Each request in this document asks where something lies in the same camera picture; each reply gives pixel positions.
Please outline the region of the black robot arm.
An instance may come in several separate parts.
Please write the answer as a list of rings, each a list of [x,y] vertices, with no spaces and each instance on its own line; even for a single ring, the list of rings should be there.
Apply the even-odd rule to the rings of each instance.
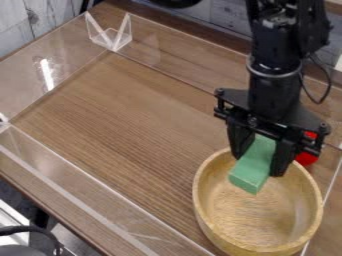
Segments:
[[[253,34],[249,88],[216,90],[214,115],[228,123],[233,155],[256,137],[276,141],[269,173],[281,177],[299,154],[321,154],[331,125],[305,107],[304,60],[329,44],[332,22],[324,0],[246,0]]]

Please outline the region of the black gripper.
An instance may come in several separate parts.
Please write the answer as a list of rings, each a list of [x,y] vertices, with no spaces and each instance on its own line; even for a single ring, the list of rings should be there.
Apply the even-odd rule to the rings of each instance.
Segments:
[[[320,156],[331,126],[301,103],[303,66],[263,69],[249,66],[249,88],[218,88],[214,115],[228,123],[233,155],[240,159],[256,137],[276,141],[271,175],[283,177],[297,155]],[[317,134],[311,138],[305,132]]]

